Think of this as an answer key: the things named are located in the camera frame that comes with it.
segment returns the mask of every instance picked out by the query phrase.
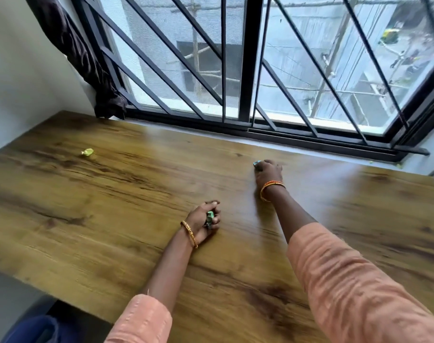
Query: small green toy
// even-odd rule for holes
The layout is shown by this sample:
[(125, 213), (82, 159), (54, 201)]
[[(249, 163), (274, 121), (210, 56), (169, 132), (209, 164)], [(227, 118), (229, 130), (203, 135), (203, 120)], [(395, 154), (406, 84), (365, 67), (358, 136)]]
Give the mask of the small green toy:
[(206, 222), (204, 223), (204, 227), (207, 229), (211, 228), (212, 219), (214, 219), (214, 212), (211, 210), (207, 213)]

